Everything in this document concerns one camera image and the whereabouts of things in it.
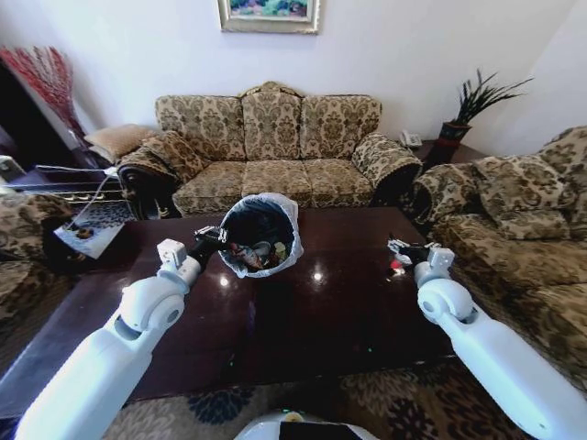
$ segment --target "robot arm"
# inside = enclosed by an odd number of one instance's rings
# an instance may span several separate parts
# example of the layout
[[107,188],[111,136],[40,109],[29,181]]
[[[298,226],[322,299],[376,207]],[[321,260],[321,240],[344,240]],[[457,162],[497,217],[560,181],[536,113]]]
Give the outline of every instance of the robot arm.
[[450,337],[457,356],[521,429],[540,439],[587,436],[587,402],[522,337],[490,318],[462,285],[451,280],[450,249],[402,247],[415,265],[418,305]]
[[153,348],[183,313],[210,256],[227,248],[226,230],[196,232],[190,255],[166,239],[157,249],[157,276],[123,289],[106,324],[87,336],[28,408],[17,439],[99,439],[147,370]]

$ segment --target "framed painting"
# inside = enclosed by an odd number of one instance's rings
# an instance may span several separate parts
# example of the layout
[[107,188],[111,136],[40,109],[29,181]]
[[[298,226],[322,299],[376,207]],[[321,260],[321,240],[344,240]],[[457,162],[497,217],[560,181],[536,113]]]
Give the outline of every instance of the framed painting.
[[318,33],[320,0],[218,0],[218,8],[224,31]]

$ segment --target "floral patterned sofa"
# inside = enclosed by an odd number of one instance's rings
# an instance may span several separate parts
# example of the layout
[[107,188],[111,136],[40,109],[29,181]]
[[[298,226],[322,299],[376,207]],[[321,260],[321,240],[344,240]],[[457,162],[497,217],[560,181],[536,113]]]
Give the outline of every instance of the floral patterned sofa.
[[455,251],[480,305],[587,394],[587,126],[534,155],[439,165],[414,193],[415,220]]
[[83,256],[52,233],[71,217],[54,195],[0,194],[0,377],[74,283]]
[[375,133],[366,95],[303,96],[276,82],[238,97],[163,96],[162,133],[118,164],[139,217],[227,211],[241,197],[283,193],[301,207],[365,206],[409,182],[421,162]]

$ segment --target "sofa cushion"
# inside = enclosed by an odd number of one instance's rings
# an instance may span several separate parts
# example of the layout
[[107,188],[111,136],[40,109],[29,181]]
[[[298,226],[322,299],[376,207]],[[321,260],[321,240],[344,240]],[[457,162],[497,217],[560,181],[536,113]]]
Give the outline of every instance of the sofa cushion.
[[263,88],[244,96],[247,159],[298,159],[300,107],[298,96],[277,89]]
[[569,224],[560,211],[508,211],[493,218],[501,234],[510,240],[570,238]]
[[0,254],[6,259],[53,257],[54,249],[47,248],[52,231],[71,218],[71,207],[56,195],[0,194]]
[[563,131],[538,156],[579,187],[587,187],[587,126]]
[[298,202],[311,204],[312,187],[301,160],[254,160],[247,162],[243,197],[258,193],[281,193]]
[[481,201],[491,216],[508,211],[558,209],[576,193],[539,156],[490,157],[474,162]]
[[350,160],[304,160],[304,168],[312,186],[315,208],[366,206],[371,201],[371,184]]
[[570,236],[587,240],[587,188],[579,192],[574,205],[566,211],[569,221]]
[[516,290],[587,282],[587,243],[570,240],[514,241],[503,237],[481,214],[443,217],[433,238],[466,261],[483,282]]
[[142,147],[159,158],[186,183],[204,169],[208,161],[198,156],[192,145],[175,131],[166,131],[142,141]]
[[173,195],[183,216],[228,211],[240,200],[245,162],[212,162]]
[[350,159],[379,125],[382,105],[366,95],[307,96],[302,102],[302,159]]
[[452,275],[467,286],[486,313],[514,329],[587,395],[586,284],[519,290],[494,283],[460,258]]
[[162,96],[155,103],[163,130],[177,131],[209,160],[244,160],[240,100],[231,96]]
[[587,386],[587,284],[543,286],[518,295],[511,312],[528,333]]
[[26,315],[53,283],[55,276],[33,261],[0,262],[0,343],[15,320]]

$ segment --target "red decorative branches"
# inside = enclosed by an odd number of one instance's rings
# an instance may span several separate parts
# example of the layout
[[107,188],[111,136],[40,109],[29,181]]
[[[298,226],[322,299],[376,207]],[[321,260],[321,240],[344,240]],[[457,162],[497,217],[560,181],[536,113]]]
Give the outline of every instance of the red decorative branches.
[[18,72],[83,144],[73,108],[73,72],[66,55],[53,47],[0,49],[0,58]]

